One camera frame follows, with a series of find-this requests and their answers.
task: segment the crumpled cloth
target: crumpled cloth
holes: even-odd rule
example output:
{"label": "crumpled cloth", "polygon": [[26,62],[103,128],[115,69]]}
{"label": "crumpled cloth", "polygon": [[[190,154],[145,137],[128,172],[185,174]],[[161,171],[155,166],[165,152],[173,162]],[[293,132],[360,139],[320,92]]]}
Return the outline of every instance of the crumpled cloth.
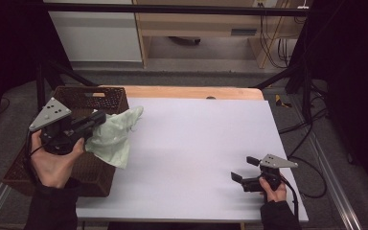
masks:
{"label": "crumpled cloth", "polygon": [[121,114],[106,115],[106,122],[94,128],[85,149],[104,162],[125,169],[130,149],[127,134],[136,125],[143,110],[142,106],[137,106]]}

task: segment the woven basket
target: woven basket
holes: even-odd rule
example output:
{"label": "woven basket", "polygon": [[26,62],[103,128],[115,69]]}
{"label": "woven basket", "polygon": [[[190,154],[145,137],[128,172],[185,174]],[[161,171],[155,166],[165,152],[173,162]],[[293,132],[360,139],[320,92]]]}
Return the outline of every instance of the woven basket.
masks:
{"label": "woven basket", "polygon": [[[94,109],[107,114],[120,114],[128,110],[124,88],[117,87],[68,87],[56,89],[54,98],[71,109],[73,118],[89,116]],[[23,152],[18,153],[2,182],[25,196],[32,196],[35,187],[23,169]],[[80,196],[109,195],[115,167],[106,164],[91,152],[85,152],[76,161],[72,177],[81,182]]]}

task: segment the person's left hand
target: person's left hand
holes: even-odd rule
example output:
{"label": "person's left hand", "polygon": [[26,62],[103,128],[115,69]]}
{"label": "person's left hand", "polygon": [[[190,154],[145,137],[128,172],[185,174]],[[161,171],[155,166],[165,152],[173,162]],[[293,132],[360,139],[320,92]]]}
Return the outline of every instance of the person's left hand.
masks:
{"label": "person's left hand", "polygon": [[[40,131],[32,135],[32,151],[41,147]],[[44,149],[37,150],[32,155],[32,164],[41,184],[47,187],[62,189],[71,176],[74,163],[83,154],[83,138],[74,145],[73,150],[66,155],[54,155]]]}

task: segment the white table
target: white table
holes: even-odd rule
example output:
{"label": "white table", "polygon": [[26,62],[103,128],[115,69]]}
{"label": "white table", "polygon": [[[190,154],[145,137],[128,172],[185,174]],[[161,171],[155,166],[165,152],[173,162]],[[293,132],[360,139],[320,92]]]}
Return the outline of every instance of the white table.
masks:
{"label": "white table", "polygon": [[[260,221],[263,197],[244,193],[231,173],[256,177],[246,156],[286,158],[266,101],[133,98],[141,120],[129,134],[125,170],[117,169],[109,197],[80,197],[80,219],[131,221]],[[295,191],[290,169],[281,169]],[[299,219],[308,221],[299,198]],[[287,202],[293,210],[292,194]]]}

